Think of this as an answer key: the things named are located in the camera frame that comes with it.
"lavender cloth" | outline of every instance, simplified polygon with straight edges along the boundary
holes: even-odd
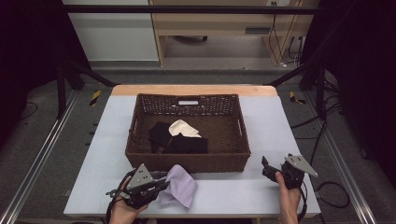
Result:
[[[174,165],[169,171],[166,181],[170,181],[167,189],[159,194],[160,205],[181,203],[190,208],[198,185],[180,165]]]

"black curtain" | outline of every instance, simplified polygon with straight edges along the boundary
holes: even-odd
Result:
[[[340,0],[325,7],[348,9]],[[396,1],[357,0],[325,51],[325,68],[336,78],[346,117],[369,158],[378,161],[396,188]],[[302,61],[314,55],[337,16],[315,16]]]
[[[0,145],[20,119],[29,91],[55,80],[60,62],[74,61],[91,69],[67,13],[40,9],[62,4],[62,0],[0,1]],[[78,76],[78,71],[69,72]]]

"gray floor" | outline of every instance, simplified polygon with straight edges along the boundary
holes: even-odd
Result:
[[[191,39],[170,39],[164,67],[148,63],[95,64],[95,71],[103,77],[122,84],[136,83],[189,83],[189,84],[262,84],[286,74],[294,67],[274,67],[260,38],[209,37],[207,42]],[[35,181],[24,206],[19,212],[20,223],[72,223],[76,220],[63,215],[67,202],[67,190],[73,188],[79,168],[89,148],[96,125],[106,106],[111,88],[105,87],[90,77],[83,76],[86,86],[78,92],[76,105],[62,128],[55,145],[46,159],[38,179]],[[290,91],[297,99],[308,100],[314,91],[301,92],[296,77],[277,87],[290,126],[315,116],[310,104],[298,104],[290,100]],[[95,91],[102,90],[95,106],[89,106]],[[0,150],[0,211],[4,212],[17,192],[20,184],[35,161],[50,129],[56,122],[56,83],[50,82],[29,94],[29,102],[37,105],[37,111],[22,119],[13,134]],[[328,105],[337,103],[332,98]],[[28,104],[22,117],[35,111],[35,105]],[[396,192],[382,174],[375,161],[361,156],[360,146],[354,133],[342,115],[342,108],[329,114],[329,134],[340,151],[346,165],[356,181],[358,190],[367,202],[376,223],[396,223],[394,208]],[[293,129],[297,144],[306,158],[310,158],[321,123],[316,120],[303,127]],[[343,177],[332,159],[332,150],[325,137],[320,138],[313,166],[319,178],[312,178],[314,189],[325,181],[343,184]],[[324,199],[331,203],[344,203],[343,191],[332,185],[323,187]],[[347,208],[334,208],[318,200],[326,223],[364,223],[359,217],[358,204]],[[90,222],[97,219],[84,218]],[[263,220],[262,223],[277,223]],[[304,223],[321,223],[319,217],[305,219]]]

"metal bar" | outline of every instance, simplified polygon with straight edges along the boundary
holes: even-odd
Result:
[[[43,6],[40,9],[64,10],[68,13],[196,13],[196,14],[279,14],[316,15],[334,13],[334,8],[324,7],[238,7],[238,6]]]
[[[313,105],[314,100],[312,98],[312,95],[304,91],[304,98],[311,107],[311,110],[314,113],[314,115],[317,115],[316,109]],[[321,128],[321,123],[319,121],[318,121],[318,126],[319,128]],[[361,189],[359,188],[355,178],[350,172],[347,163],[344,161],[343,156],[340,153],[340,150],[338,149],[337,145],[332,139],[331,132],[329,130],[326,130],[324,133],[324,137],[325,137],[327,149],[329,149],[330,156],[332,158],[332,161],[334,162],[334,166],[338,174],[340,175],[341,181],[343,181],[344,186],[349,193],[350,200],[353,206],[355,207],[356,214],[361,220],[361,223],[375,224],[376,221],[373,212],[371,211],[369,205],[364,199],[364,196],[361,193]]]
[[[0,217],[1,224],[13,224],[18,214],[20,213],[24,203],[26,202],[27,197],[30,194],[35,182],[40,175],[42,168],[44,167],[46,160],[55,145],[59,134],[61,133],[62,128],[64,127],[70,112],[73,109],[73,106],[78,98],[78,91],[72,91],[71,96],[69,97],[67,108],[64,111],[64,114],[60,119],[57,119],[55,124],[52,127],[49,135],[47,136],[44,145],[40,149],[33,162],[32,166],[30,167],[26,177],[23,179],[20,187],[18,188],[17,193],[14,195],[11,203],[8,205],[6,211]]]

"human hand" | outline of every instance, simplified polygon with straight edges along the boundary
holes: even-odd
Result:
[[[287,189],[285,179],[280,172],[276,172],[276,181],[279,185],[280,218],[283,224],[298,223],[297,208],[301,199],[299,189]]]
[[[128,182],[129,179],[126,179],[122,184],[121,189],[124,189]],[[118,196],[116,198],[116,203],[114,203],[113,209],[111,210],[110,224],[131,224],[134,222],[137,215],[148,207],[149,205],[146,204],[139,209],[134,209],[131,206],[128,206],[121,196]]]

